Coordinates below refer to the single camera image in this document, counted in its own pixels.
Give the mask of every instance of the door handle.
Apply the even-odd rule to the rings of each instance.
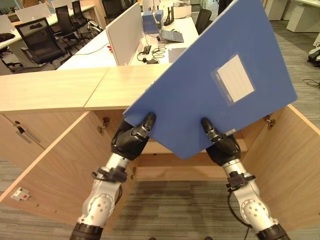
[[[40,140],[37,139],[35,136],[33,136],[32,134],[30,134],[29,132],[27,132],[26,130],[24,130],[24,128],[22,126],[20,126],[20,122],[18,121],[14,121],[13,124],[14,127],[16,127],[18,129],[18,131],[16,131],[15,133],[20,135],[20,137],[22,137],[24,140],[26,140],[28,143],[31,144],[31,141],[27,138],[29,137],[32,141],[36,142],[36,143],[40,143]]]

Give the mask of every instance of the folder label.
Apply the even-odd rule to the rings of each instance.
[[[229,104],[255,91],[238,54],[217,70],[216,77],[223,87],[222,91],[227,94]]]

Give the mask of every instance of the blue file folder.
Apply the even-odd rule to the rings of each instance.
[[[212,145],[203,117],[229,135],[296,99],[261,1],[235,0],[124,115],[154,112],[150,137],[185,159]]]

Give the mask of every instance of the cabinet door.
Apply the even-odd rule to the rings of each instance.
[[[243,164],[257,177],[271,216],[287,230],[320,224],[320,130],[293,106],[274,114]]]
[[[25,135],[18,134],[5,116],[0,114],[0,158],[26,169],[44,149]]]
[[[94,112],[83,113],[0,196],[0,203],[74,225],[92,189],[91,172],[105,165],[111,155],[109,136],[97,130],[100,124]],[[134,165],[131,162],[127,167],[122,198],[107,221],[107,231],[114,226],[135,185]],[[27,189],[31,199],[11,199],[19,187]]]
[[[52,111],[10,113],[5,116],[34,137],[43,148],[47,148],[57,139],[84,111]]]

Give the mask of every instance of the keyboard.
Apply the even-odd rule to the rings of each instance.
[[[161,32],[161,38],[164,40],[172,41],[172,42],[178,42],[183,43],[184,37],[180,32],[175,31],[162,31]]]

